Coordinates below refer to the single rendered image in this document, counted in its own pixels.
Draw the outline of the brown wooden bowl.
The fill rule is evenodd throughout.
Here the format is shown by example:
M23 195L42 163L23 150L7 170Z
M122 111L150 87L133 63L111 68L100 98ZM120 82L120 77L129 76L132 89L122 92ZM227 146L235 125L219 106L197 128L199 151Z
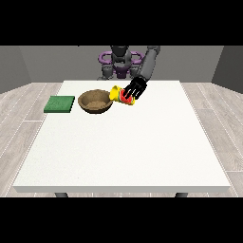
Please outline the brown wooden bowl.
M78 98L78 104L82 110L89 114L102 114L107 111L113 102L106 90L88 90Z

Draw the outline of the yellow cup with melon print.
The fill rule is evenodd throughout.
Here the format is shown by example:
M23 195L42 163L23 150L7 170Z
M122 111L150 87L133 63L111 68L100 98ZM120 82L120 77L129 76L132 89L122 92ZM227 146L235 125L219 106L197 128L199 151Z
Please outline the yellow cup with melon print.
M109 94L109 98L111 101L115 101L118 103L124 103L128 105L133 105L135 103L135 98L130 96L129 98L125 98L123 96L124 89L120 86L114 85Z

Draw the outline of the green square pad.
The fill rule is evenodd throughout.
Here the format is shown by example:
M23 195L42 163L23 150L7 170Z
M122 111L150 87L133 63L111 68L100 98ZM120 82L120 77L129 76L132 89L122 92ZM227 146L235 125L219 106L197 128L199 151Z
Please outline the green square pad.
M69 113L74 103L74 96L51 96L44 108L45 113Z

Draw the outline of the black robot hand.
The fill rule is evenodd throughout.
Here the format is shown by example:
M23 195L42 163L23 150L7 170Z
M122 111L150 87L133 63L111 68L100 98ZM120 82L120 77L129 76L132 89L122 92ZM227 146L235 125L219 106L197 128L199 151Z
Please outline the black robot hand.
M130 84L124 89L123 96L128 99L132 96L137 100L147 87L147 81L142 77L135 77Z

